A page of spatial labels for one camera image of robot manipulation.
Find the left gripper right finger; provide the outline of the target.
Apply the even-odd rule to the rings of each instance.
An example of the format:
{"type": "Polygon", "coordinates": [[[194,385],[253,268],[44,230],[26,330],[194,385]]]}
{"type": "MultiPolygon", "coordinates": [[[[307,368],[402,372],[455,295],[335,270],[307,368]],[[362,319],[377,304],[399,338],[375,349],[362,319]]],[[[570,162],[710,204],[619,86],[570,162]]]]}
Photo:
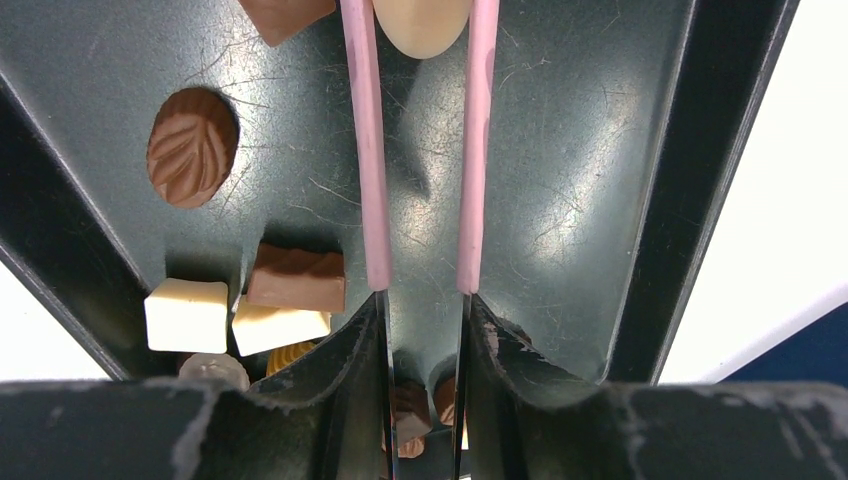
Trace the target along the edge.
{"type": "Polygon", "coordinates": [[[461,370],[476,479],[843,479],[847,392],[826,383],[595,384],[478,296],[461,370]]]}

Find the pink silicone tongs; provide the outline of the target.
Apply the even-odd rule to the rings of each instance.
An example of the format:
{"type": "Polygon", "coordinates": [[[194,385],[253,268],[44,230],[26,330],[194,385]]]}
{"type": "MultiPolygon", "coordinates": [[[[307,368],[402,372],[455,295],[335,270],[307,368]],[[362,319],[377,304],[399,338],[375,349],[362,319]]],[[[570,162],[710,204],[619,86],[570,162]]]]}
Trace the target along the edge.
{"type": "MultiPolygon", "coordinates": [[[[457,289],[464,295],[477,293],[481,279],[486,165],[499,8],[497,1],[475,1],[470,8],[456,264],[457,289]]],[[[372,290],[379,292],[388,289],[391,284],[392,248],[374,8],[369,1],[343,1],[340,10],[359,162],[367,281],[372,290]]]]}

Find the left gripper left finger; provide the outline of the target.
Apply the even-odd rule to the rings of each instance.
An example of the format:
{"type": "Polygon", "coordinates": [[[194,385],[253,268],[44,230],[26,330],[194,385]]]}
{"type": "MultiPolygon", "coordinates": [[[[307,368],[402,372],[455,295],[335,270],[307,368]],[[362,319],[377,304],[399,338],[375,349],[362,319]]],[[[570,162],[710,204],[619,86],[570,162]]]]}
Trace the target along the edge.
{"type": "Polygon", "coordinates": [[[391,462],[387,302],[241,391],[220,380],[1,387],[5,479],[376,479],[391,462]]]}

